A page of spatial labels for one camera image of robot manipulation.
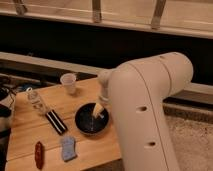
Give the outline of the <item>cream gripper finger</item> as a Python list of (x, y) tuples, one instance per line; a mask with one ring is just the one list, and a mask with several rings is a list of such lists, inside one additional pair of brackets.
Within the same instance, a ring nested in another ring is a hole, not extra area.
[(104, 107), (100, 103), (96, 103), (92, 112), (93, 117), (97, 118), (103, 110)]

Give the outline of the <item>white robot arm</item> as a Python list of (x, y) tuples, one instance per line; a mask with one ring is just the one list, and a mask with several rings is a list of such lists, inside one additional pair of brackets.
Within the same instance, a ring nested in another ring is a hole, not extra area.
[(125, 171), (180, 171), (163, 100), (192, 80), (193, 65), (170, 52), (131, 60), (98, 74), (99, 100), (109, 107)]

